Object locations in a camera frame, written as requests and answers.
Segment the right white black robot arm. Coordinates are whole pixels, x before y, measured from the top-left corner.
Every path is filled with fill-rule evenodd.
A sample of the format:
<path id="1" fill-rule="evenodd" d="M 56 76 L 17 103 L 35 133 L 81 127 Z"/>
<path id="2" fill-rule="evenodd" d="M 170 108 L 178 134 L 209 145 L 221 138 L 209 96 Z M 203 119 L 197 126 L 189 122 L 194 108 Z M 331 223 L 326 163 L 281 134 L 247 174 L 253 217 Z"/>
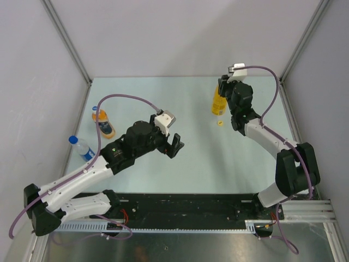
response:
<path id="1" fill-rule="evenodd" d="M 275 181 L 254 195 L 251 211 L 256 218 L 266 218 L 271 206 L 320 183 L 313 146 L 287 140 L 262 124 L 261 116 L 252 108 L 253 89 L 242 78 L 229 80 L 228 75 L 222 75 L 218 94 L 227 101 L 233 130 L 257 142 L 276 160 Z"/>

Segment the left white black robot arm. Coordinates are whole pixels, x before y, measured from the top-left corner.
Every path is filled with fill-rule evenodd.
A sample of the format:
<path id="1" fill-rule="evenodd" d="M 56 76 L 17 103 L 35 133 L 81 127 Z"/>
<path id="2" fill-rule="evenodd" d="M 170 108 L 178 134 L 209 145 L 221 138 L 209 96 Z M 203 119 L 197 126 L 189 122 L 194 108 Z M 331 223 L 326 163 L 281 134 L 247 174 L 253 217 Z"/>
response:
<path id="1" fill-rule="evenodd" d="M 79 198 L 90 186 L 112 177 L 154 150 L 174 158 L 184 143 L 180 135 L 168 142 L 169 128 L 176 118 L 168 111 L 152 115 L 149 122 L 137 121 L 119 139 L 107 144 L 85 165 L 45 186 L 30 184 L 23 190 L 24 207 L 36 236 L 45 236 L 64 222 L 90 215 L 119 215 L 120 201 L 112 190 Z"/>

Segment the yellow honey pomelo bottle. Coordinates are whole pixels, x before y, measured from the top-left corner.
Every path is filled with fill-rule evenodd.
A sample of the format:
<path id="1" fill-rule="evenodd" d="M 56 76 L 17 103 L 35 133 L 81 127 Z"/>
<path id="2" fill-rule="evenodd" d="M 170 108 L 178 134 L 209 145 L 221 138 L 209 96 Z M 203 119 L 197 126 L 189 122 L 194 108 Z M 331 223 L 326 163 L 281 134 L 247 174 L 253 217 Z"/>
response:
<path id="1" fill-rule="evenodd" d="M 216 116 L 222 116 L 226 111 L 227 101 L 219 95 L 219 86 L 217 85 L 214 91 L 211 112 Z"/>

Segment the orange drink bottle white cap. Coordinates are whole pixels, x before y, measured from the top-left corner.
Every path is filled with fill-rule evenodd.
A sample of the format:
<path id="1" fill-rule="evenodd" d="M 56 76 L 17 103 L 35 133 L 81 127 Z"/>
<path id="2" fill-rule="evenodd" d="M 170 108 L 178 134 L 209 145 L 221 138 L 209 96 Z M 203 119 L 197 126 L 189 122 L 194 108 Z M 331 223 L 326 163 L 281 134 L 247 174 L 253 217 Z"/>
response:
<path id="1" fill-rule="evenodd" d="M 116 131 L 109 121 L 107 113 L 103 109 L 97 111 L 97 106 L 94 106 L 92 107 L 92 120 L 94 122 L 96 122 L 97 116 L 98 126 L 102 136 L 106 139 L 112 139 L 115 136 Z"/>

